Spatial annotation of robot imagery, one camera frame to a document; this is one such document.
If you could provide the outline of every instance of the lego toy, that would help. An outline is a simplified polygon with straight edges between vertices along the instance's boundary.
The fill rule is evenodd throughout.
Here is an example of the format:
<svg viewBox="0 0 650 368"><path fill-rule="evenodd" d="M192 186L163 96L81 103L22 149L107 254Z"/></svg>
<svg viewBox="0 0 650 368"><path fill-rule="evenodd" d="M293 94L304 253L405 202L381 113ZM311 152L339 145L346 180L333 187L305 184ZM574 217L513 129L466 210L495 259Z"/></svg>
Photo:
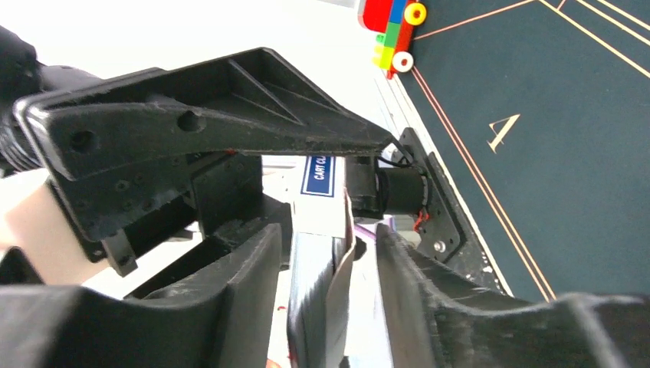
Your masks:
<svg viewBox="0 0 650 368"><path fill-rule="evenodd" d="M416 0L361 0L359 23L379 32L373 63L386 71L388 79L413 67L409 53L413 28L425 19L426 7Z"/></svg>

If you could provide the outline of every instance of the black mounting bracket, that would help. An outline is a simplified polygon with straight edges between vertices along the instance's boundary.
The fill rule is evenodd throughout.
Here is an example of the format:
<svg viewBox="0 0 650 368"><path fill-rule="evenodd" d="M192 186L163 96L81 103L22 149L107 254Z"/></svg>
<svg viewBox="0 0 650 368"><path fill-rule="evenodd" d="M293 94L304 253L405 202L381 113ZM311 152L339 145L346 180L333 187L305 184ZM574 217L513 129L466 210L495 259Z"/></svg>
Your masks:
<svg viewBox="0 0 650 368"><path fill-rule="evenodd" d="M433 153L427 154L412 128L404 129L399 142L411 153L415 160L414 166L424 171L428 184L425 210L429 217L419 224L419 234L422 238L419 250L431 258L446 262L465 243L465 234L444 191L443 183L446 183L446 179L441 170L434 167ZM392 161L398 162L402 157L403 155L396 151Z"/></svg>
<svg viewBox="0 0 650 368"><path fill-rule="evenodd" d="M267 48L35 94L14 113L93 260L102 240L203 190L192 178L212 157L374 156L392 139Z"/></svg>

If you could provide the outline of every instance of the blue label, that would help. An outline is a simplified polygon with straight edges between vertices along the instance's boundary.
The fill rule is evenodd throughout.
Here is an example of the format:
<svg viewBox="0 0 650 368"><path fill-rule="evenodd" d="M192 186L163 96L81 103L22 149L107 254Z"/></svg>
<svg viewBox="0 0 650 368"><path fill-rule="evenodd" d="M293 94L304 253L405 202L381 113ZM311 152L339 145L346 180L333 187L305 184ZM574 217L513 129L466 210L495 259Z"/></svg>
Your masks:
<svg viewBox="0 0 650 368"><path fill-rule="evenodd" d="M334 166L334 157L307 157L300 194L334 197Z"/></svg>

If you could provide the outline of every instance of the bolt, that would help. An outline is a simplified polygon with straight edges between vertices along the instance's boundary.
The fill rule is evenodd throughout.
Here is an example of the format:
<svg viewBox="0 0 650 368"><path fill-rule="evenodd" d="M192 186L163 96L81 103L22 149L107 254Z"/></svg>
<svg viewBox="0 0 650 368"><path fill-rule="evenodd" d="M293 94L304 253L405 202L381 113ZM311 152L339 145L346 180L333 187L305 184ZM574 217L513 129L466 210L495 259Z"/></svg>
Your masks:
<svg viewBox="0 0 650 368"><path fill-rule="evenodd" d="M443 241L437 241L436 243L433 244L433 248L435 251L439 251L440 253L444 253L445 250L447 250L447 245Z"/></svg>

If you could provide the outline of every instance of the white lego wheel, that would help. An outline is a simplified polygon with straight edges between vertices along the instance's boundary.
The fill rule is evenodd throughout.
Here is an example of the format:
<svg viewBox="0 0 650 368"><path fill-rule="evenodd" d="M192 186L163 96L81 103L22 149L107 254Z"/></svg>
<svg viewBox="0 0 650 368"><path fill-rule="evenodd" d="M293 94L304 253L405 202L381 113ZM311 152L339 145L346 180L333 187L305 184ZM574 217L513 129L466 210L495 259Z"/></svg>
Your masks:
<svg viewBox="0 0 650 368"><path fill-rule="evenodd" d="M413 68L413 55L400 51L392 57L392 67L400 73L406 73Z"/></svg>

